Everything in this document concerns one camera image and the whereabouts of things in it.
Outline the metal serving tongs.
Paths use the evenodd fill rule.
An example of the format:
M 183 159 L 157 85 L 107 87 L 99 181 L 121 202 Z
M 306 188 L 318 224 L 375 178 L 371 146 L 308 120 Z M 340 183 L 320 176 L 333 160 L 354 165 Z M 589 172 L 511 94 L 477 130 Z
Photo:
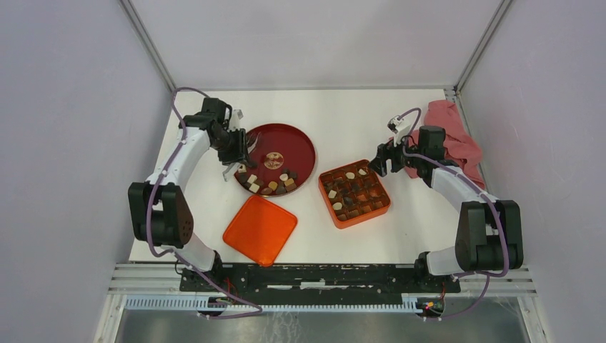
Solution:
M 257 167 L 257 163 L 252 158 L 252 152 L 257 148 L 261 136 L 262 135 L 259 133 L 247 133 L 247 146 L 249 152 L 249 162 L 248 165 L 245 165 L 247 170 L 250 168 L 255 169 Z M 225 182 L 228 182 L 232 176 L 238 173 L 237 169 L 239 165 L 240 163 L 234 163 L 226 167 L 222 172 L 222 177 Z

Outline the orange compartment chocolate box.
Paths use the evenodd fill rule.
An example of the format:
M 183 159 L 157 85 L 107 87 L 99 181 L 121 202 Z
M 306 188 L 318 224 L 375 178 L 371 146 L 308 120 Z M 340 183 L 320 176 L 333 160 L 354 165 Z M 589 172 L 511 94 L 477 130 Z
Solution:
M 391 199 L 379 176 L 369 169 L 368 164 L 369 161 L 363 159 L 319 175 L 319 190 L 333 224 L 338 229 L 346 229 L 386 214 L 391 206 Z M 359 175 L 359 169 L 364 169 L 367 175 Z M 355 178 L 348 179 L 345 175 L 347 172 L 353 172 Z M 333 199 L 328 197 L 331 190 L 337 192 Z M 332 208 L 336 202 L 343 205 L 339 211 Z

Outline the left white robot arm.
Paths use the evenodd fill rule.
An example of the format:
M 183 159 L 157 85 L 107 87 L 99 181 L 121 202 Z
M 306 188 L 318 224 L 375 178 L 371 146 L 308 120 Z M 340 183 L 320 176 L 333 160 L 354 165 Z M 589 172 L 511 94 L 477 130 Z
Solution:
M 224 271 L 216 267 L 218 253 L 194 233 L 194 217 L 184 189 L 196 165 L 210 149 L 226 167 L 253 166 L 247 132 L 240 121 L 242 111 L 218 98 L 205 98 L 195 114 L 178 115 L 179 126 L 173 151 L 143 182 L 128 189 L 131 224 L 136 240 L 146 242 L 155 257 L 173 254 L 197 269 L 197 281 L 207 291 L 224 283 Z

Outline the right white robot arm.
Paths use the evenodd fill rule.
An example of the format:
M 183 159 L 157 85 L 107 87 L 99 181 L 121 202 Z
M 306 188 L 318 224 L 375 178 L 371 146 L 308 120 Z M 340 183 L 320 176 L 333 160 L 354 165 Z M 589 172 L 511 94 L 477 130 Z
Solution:
M 459 213 L 453 246 L 423 252 L 417 258 L 418 267 L 412 273 L 416 288 L 430 292 L 444 275 L 504 277 L 519 269 L 524 252 L 518 203 L 480 189 L 456 162 L 447 159 L 442 127 L 422 126 L 416 139 L 405 124 L 391 124 L 389 129 L 394 136 L 377 147 L 370 169 L 384 177 L 412 168 Z

